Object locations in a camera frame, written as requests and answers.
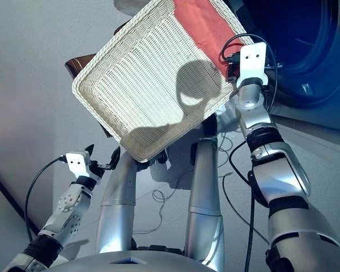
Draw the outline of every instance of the wicker basket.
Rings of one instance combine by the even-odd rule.
[[[234,33],[245,32],[222,0],[209,1]],[[76,98],[139,162],[199,125],[233,91],[174,10],[173,0],[152,0],[73,83]]]

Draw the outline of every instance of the robot forearm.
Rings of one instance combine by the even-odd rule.
[[[244,53],[251,61],[258,61],[256,55],[265,55],[265,45],[261,51],[257,44],[242,50],[241,60]],[[263,106],[265,80],[259,75],[264,71],[248,68],[249,78],[237,82],[236,114],[252,153],[248,173],[252,193],[270,209],[271,248],[266,262],[272,272],[340,271],[340,243],[326,218],[308,202],[311,188],[307,175]]]
[[[53,215],[45,223],[38,236],[30,242],[23,253],[18,254],[4,269],[4,272],[42,271],[52,265],[60,251],[67,245],[79,229],[83,214],[90,206],[92,190],[101,181],[104,169],[113,169],[117,157],[111,165],[97,165],[90,160],[88,151],[66,154],[69,169],[76,176],[67,191],[60,197]]]

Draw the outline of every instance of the red fabric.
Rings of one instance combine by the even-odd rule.
[[[227,64],[222,60],[220,51],[227,40],[235,35],[233,30],[209,0],[174,0],[174,3],[175,17],[182,27],[227,77]],[[226,50],[226,56],[240,51],[242,45],[239,39],[233,41]]]

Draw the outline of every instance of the black cable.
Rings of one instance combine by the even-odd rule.
[[[270,106],[269,106],[268,109],[266,109],[270,113],[271,110],[272,110],[273,104],[274,104],[274,100],[276,98],[276,92],[277,92],[277,88],[278,88],[278,67],[277,67],[276,58],[274,57],[273,51],[272,51],[270,45],[268,44],[268,42],[266,42],[266,40],[263,39],[261,36],[255,35],[255,34],[251,34],[251,33],[242,33],[242,34],[238,34],[238,35],[235,35],[234,37],[230,38],[226,42],[226,44],[224,45],[224,47],[223,47],[222,51],[220,52],[220,54],[221,54],[222,58],[225,61],[227,61],[227,58],[225,57],[224,52],[226,51],[227,47],[229,46],[229,44],[231,42],[233,42],[235,39],[238,39],[240,37],[254,37],[254,38],[257,38],[257,39],[263,41],[266,44],[266,46],[268,47],[268,50],[269,50],[269,52],[271,54],[271,58],[272,58],[272,61],[273,61],[273,64],[274,64],[274,78],[275,78],[274,81],[275,81],[275,83],[274,83],[273,97],[272,97]]]
[[[236,171],[236,173],[238,174],[238,176],[240,176],[240,178],[249,185],[248,180],[241,174],[241,172],[239,172],[238,168],[233,164],[232,162],[232,156],[234,154],[234,152],[236,152],[242,145],[245,144],[245,141],[243,141],[242,143],[240,143],[238,146],[236,146],[233,151],[231,152],[231,154],[229,155],[229,163],[231,164],[231,166],[233,167],[234,171]]]
[[[251,193],[249,235],[248,235],[248,246],[247,246],[247,255],[245,258],[244,272],[248,272],[249,270],[250,254],[252,252],[253,230],[254,230],[254,196]]]
[[[248,226],[250,226],[250,224],[248,223],[248,221],[247,220],[245,220],[244,218],[243,218],[243,216],[241,216],[240,214],[239,214],[239,212],[236,210],[236,208],[234,207],[234,205],[232,204],[232,202],[231,202],[231,200],[229,199],[229,196],[228,196],[228,194],[227,194],[227,191],[226,191],[226,187],[224,186],[224,181],[225,181],[225,179],[226,179],[226,177],[227,176],[229,176],[230,175],[230,173],[228,173],[228,174],[225,174],[224,176],[223,176],[223,179],[222,179],[222,187],[223,187],[223,193],[224,193],[224,195],[225,195],[225,197],[226,197],[226,199],[227,199],[227,202],[228,202],[228,204],[230,205],[230,207],[232,208],[232,210],[234,211],[234,213],[245,223],[245,224],[247,224]],[[255,228],[253,228],[253,230],[254,230],[254,232],[268,245],[269,243],[268,243],[268,240],[267,240],[267,238],[266,237],[264,237],[258,230],[256,230]]]
[[[60,160],[61,157],[56,158],[55,160],[52,160],[50,163],[48,163],[46,166],[44,166],[39,172],[38,174],[36,174],[35,178],[32,181],[32,184],[30,185],[28,192],[27,192],[27,196],[25,198],[25,205],[24,205],[24,221],[25,221],[25,227],[27,229],[27,233],[28,233],[28,238],[29,241],[31,242],[33,240],[32,234],[30,232],[30,226],[29,226],[29,219],[28,219],[28,201],[29,201],[29,196],[30,193],[34,187],[34,184],[36,183],[37,179],[39,178],[39,176],[49,167],[51,166],[53,163],[57,162]]]

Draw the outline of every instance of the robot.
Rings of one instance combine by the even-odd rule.
[[[262,86],[266,44],[242,47],[236,115],[251,151],[248,182],[257,202],[269,208],[269,244],[266,263],[272,272],[340,271],[340,242],[326,218],[309,203],[308,177],[290,146],[264,107]],[[164,246],[136,250],[132,239],[136,173],[147,163],[138,163],[119,150],[107,165],[90,158],[91,148],[65,155],[76,176],[59,199],[53,215],[23,253],[4,272],[19,271],[224,271],[224,227],[217,178],[216,128],[204,124],[206,135],[192,147],[194,174],[189,201],[184,251]],[[101,204],[96,251],[88,256],[51,267],[75,235],[90,205],[92,190],[105,170],[113,170]]]

